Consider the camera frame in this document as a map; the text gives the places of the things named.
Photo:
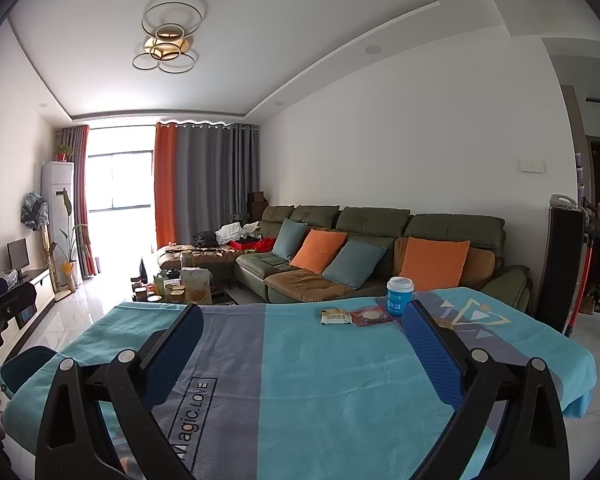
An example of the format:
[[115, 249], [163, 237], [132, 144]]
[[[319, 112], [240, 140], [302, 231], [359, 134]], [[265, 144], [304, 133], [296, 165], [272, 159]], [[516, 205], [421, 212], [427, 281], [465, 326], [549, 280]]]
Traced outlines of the green sectional sofa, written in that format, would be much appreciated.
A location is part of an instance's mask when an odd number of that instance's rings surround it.
[[268, 206], [263, 249], [171, 243], [159, 269], [174, 276], [204, 268], [273, 304], [385, 295], [390, 278], [423, 278], [423, 290], [468, 287], [526, 310], [525, 266], [506, 266], [505, 222], [478, 214], [412, 214], [407, 209]]

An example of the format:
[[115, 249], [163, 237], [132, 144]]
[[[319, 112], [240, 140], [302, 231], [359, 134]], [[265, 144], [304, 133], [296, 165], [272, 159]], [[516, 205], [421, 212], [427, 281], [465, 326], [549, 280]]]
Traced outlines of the teal grey tablecloth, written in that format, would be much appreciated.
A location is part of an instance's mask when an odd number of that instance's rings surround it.
[[[582, 417], [597, 382], [591, 352], [483, 292], [416, 296], [469, 349], [502, 362], [543, 359], [565, 416]], [[326, 304], [203, 307], [204, 333], [154, 416], [197, 479], [408, 479], [453, 411], [443, 404], [402, 323], [322, 325], [321, 310], [385, 307], [385, 298]], [[122, 302], [60, 350], [3, 413], [9, 437], [35, 454], [46, 396], [62, 359], [108, 363], [140, 350], [183, 306]]]

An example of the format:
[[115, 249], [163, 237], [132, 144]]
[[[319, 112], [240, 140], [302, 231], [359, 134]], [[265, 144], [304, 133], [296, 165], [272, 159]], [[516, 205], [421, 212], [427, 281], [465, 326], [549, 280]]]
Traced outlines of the white snack packet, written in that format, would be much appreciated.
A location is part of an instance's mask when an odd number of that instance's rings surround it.
[[343, 325], [351, 324], [351, 313], [347, 310], [329, 308], [321, 310], [322, 325]]

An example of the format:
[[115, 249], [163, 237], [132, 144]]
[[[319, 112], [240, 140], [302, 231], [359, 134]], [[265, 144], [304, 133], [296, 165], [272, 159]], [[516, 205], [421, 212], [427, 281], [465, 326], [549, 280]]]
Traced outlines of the blue white paper cup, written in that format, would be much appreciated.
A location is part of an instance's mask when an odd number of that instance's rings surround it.
[[414, 282], [404, 276], [393, 276], [387, 283], [386, 310], [392, 316], [402, 316], [412, 301]]

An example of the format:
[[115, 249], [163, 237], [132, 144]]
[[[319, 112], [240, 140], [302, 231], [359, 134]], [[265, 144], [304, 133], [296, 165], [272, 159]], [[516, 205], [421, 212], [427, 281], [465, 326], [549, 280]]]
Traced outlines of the dark teal trash bin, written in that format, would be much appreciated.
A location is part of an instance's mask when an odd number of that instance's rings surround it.
[[0, 367], [0, 387], [4, 395], [11, 399], [56, 354], [57, 351], [52, 348], [34, 346], [5, 362]]

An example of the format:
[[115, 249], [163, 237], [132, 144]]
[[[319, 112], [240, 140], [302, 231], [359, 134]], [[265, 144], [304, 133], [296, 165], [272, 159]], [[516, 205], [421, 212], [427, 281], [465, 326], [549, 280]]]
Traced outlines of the orange cushion far end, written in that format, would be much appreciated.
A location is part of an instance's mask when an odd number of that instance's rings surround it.
[[416, 292], [453, 288], [460, 284], [470, 243], [424, 240], [410, 236], [400, 270]]

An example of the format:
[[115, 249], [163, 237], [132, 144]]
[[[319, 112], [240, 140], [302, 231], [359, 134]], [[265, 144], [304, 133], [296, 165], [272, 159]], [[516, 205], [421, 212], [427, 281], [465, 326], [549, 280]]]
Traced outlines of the small black monitor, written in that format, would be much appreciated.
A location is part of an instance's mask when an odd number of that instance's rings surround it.
[[14, 240], [7, 244], [7, 255], [10, 268], [17, 272], [19, 281], [23, 280], [27, 274], [23, 270], [30, 264], [27, 241], [24, 238]]

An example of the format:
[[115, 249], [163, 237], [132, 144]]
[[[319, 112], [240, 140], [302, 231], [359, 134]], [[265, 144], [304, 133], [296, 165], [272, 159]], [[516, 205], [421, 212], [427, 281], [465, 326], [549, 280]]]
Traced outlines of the orange cushion near window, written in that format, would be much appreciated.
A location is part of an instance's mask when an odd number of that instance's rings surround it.
[[343, 232], [311, 230], [290, 264], [321, 274], [336, 257], [347, 237]]

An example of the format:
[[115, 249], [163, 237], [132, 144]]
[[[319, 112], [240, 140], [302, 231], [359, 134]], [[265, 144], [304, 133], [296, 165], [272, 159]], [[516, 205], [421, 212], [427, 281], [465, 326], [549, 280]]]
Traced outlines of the white wall switch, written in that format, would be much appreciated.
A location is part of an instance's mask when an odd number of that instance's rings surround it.
[[521, 158], [517, 162], [517, 170], [524, 174], [545, 174], [546, 162], [543, 159]]

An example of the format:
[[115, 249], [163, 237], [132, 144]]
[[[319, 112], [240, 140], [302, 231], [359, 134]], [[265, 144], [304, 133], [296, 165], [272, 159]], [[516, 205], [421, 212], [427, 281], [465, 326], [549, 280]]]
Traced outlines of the left striped curtain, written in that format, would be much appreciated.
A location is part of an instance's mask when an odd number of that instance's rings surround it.
[[96, 274], [85, 197], [86, 144], [89, 132], [87, 125], [63, 128], [56, 134], [55, 141], [55, 154], [64, 155], [67, 162], [73, 163], [72, 204], [74, 222], [78, 225], [78, 261], [82, 278], [91, 278]]

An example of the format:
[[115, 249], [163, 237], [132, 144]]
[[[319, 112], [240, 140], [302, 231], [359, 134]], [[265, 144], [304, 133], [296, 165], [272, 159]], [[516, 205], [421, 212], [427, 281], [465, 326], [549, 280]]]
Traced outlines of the cluttered coffee table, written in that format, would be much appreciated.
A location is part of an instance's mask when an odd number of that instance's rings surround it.
[[163, 255], [146, 274], [132, 278], [132, 299], [167, 304], [234, 306], [227, 289], [233, 285], [232, 264], [199, 258], [193, 252]]

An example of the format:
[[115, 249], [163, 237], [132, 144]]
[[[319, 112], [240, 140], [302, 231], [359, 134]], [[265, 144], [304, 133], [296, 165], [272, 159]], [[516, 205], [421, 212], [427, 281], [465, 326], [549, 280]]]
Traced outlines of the tall green potted plant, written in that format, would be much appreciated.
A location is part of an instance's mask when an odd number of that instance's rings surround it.
[[70, 292], [76, 292], [82, 280], [78, 261], [78, 225], [74, 222], [73, 204], [68, 199], [68, 194], [65, 194], [65, 201], [68, 214], [73, 214], [73, 227], [71, 235], [64, 233], [68, 238], [70, 255], [68, 255], [68, 261], [62, 266], [62, 270], [67, 274], [68, 289]]

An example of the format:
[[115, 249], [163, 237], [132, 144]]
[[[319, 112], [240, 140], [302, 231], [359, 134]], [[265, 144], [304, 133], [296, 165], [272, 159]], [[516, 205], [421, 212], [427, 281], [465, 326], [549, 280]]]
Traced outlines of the teal cushion near window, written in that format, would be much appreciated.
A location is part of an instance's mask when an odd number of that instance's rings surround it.
[[306, 234], [306, 224], [285, 219], [276, 237], [272, 253], [278, 258], [289, 261], [299, 249]]

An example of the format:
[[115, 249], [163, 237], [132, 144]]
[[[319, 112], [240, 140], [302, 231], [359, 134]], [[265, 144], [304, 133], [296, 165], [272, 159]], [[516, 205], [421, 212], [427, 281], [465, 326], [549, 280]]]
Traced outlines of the white standing air conditioner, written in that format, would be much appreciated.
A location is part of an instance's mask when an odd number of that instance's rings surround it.
[[42, 169], [41, 194], [48, 206], [50, 242], [56, 244], [53, 258], [60, 287], [68, 286], [67, 274], [62, 270], [70, 255], [68, 238], [64, 233], [72, 234], [73, 214], [67, 212], [65, 194], [73, 202], [73, 174], [72, 162], [48, 162]]

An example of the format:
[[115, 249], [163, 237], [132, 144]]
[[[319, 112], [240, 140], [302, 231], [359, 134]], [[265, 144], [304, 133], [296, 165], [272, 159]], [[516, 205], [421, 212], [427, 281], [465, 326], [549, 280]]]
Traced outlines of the orange grey curtain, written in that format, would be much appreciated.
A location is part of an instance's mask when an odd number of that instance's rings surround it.
[[156, 125], [154, 195], [160, 247], [248, 218], [260, 190], [260, 128], [242, 124]]

